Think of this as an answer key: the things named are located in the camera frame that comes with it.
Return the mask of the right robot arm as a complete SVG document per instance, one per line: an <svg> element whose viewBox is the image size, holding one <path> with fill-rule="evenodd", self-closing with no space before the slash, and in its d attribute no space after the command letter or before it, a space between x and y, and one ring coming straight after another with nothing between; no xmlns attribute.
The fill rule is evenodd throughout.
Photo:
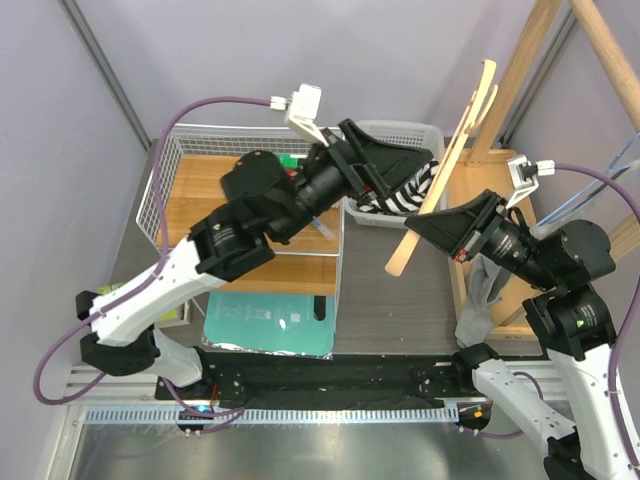
<svg viewBox="0 0 640 480"><path fill-rule="evenodd" d="M573 417L541 400L485 343L453 355L455 389L492 400L535 444L550 479L638 478L639 436L618 426L631 415L609 364L622 336L592 286L616 268L604 230L572 220L537 239L520 209L491 190L405 224L459 263L480 255L538 290L522 303L525 317L556 368Z"/></svg>

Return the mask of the blue pen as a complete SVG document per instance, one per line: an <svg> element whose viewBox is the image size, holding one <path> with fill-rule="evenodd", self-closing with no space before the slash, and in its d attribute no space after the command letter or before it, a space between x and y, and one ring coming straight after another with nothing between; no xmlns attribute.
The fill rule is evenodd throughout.
<svg viewBox="0 0 640 480"><path fill-rule="evenodd" d="M336 238L335 233L319 219L314 219L312 225L318 230L318 232L328 240L334 240Z"/></svg>

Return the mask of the green paperback book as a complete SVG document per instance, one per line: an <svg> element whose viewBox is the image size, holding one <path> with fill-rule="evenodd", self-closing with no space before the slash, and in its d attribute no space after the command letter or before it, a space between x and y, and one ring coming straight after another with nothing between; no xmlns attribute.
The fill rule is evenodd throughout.
<svg viewBox="0 0 640 480"><path fill-rule="evenodd" d="M121 288L124 282L118 282L110 285L98 287L96 292L99 295L110 295L115 290ZM183 302L178 307L166 312L163 316L155 321L158 328L170 328L188 325L191 322L191 306L190 302Z"/></svg>

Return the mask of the teal cutting board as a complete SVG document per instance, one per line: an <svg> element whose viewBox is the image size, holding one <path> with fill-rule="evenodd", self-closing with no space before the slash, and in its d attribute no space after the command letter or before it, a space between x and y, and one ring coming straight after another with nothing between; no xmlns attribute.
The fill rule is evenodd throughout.
<svg viewBox="0 0 640 480"><path fill-rule="evenodd" d="M215 290L203 342L217 349L323 358L332 355L335 297Z"/></svg>

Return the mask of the wooden rack base tray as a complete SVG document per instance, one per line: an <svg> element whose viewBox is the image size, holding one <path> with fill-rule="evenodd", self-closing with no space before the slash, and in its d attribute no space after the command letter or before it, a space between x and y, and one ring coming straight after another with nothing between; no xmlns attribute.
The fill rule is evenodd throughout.
<svg viewBox="0 0 640 480"><path fill-rule="evenodd" d="M509 149L491 149L483 159L470 159L471 149L464 149L446 187L445 205L460 206L469 202L483 190L490 189L506 196L513 188L507 162L517 153ZM489 307L489 320L475 322L469 329L461 327L461 315L467 300L467 280L471 270L469 263L448 261L454 309L457 324L455 336L461 340L467 335L478 340L481 334L489 340L534 341L533 331L525 318L522 302L536 292L524 281L513 277L502 290L501 300Z"/></svg>

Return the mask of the blue wire hanger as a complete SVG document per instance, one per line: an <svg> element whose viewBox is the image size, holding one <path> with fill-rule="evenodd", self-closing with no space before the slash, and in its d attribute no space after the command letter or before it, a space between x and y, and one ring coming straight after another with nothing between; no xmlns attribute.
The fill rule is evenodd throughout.
<svg viewBox="0 0 640 480"><path fill-rule="evenodd" d="M639 175L638 159L627 164L621 163L627 151L638 141L639 133L636 133L605 171L605 175L613 182L624 184ZM584 217L590 209L603 201L605 193L609 189L608 184L594 179L582 190L570 197L565 203L561 204L542 220L539 220L532 227L532 233L535 237L542 238L564 223Z"/></svg>

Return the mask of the green cap marker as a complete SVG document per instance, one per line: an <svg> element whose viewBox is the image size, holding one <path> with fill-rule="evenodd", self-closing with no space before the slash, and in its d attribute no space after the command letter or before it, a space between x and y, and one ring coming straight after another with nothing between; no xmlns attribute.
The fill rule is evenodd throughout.
<svg viewBox="0 0 640 480"><path fill-rule="evenodd" d="M278 154L277 155L280 164L285 169L295 170L299 167L300 162L305 159L303 155L295 154Z"/></svg>

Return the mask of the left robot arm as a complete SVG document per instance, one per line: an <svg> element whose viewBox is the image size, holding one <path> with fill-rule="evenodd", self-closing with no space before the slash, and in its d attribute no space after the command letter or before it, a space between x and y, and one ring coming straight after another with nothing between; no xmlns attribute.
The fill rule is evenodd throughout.
<svg viewBox="0 0 640 480"><path fill-rule="evenodd" d="M246 153L220 180L225 203L156 265L108 295L79 293L78 316L91 328L80 340L82 361L113 377L148 371L190 398L205 397L213 375L203 351L170 339L156 320L273 260L272 244L289 244L342 198L389 198L434 158L379 141L350 119L339 129L321 131L294 175L270 151Z"/></svg>

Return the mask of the grey garment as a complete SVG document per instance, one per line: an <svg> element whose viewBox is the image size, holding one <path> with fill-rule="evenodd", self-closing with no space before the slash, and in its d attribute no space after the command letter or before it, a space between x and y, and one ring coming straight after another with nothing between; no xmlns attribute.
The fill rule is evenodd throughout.
<svg viewBox="0 0 640 480"><path fill-rule="evenodd" d="M502 291L512 274L483 255L477 255L466 283L466 301L455 337L461 348L482 343L495 328L491 307L502 300Z"/></svg>

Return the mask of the black white striped tank top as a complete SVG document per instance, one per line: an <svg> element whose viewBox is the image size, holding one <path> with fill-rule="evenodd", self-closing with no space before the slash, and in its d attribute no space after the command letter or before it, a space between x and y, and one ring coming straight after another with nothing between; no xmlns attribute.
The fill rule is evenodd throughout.
<svg viewBox="0 0 640 480"><path fill-rule="evenodd" d="M399 190L386 200L357 202L356 209L363 213L409 216L416 214L422 206L428 190L439 169L437 160L430 160Z"/></svg>

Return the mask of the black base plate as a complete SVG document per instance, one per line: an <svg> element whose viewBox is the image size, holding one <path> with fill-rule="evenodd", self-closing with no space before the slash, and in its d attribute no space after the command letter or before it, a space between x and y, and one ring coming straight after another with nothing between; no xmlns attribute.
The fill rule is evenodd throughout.
<svg viewBox="0 0 640 480"><path fill-rule="evenodd" d="M203 386L184 400L217 399L225 408L266 410L401 410L439 408L482 395L451 355L346 355L330 359L207 352Z"/></svg>

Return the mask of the wooden clothes rack frame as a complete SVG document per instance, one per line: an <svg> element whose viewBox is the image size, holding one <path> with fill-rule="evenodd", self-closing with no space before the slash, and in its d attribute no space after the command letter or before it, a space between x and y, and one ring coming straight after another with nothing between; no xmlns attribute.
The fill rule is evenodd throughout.
<svg viewBox="0 0 640 480"><path fill-rule="evenodd" d="M605 72L609 89L616 93L634 128L634 136L639 136L638 75L594 2L569 3L568 15L541 56L540 64L534 64L561 6L560 1L534 3L499 82L497 97L468 155L469 166L482 167L494 142L508 144L575 29L583 31L593 56Z"/></svg>

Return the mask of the white plastic basket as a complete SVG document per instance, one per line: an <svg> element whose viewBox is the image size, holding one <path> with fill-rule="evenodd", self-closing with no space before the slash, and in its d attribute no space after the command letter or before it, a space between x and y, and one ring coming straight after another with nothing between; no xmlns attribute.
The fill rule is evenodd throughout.
<svg viewBox="0 0 640 480"><path fill-rule="evenodd" d="M395 145L429 150L432 160L440 163L445 147L442 131L433 125L393 120L362 120L358 127L376 140ZM408 216L363 213L356 209L354 199L346 201L345 210L362 226L403 229Z"/></svg>

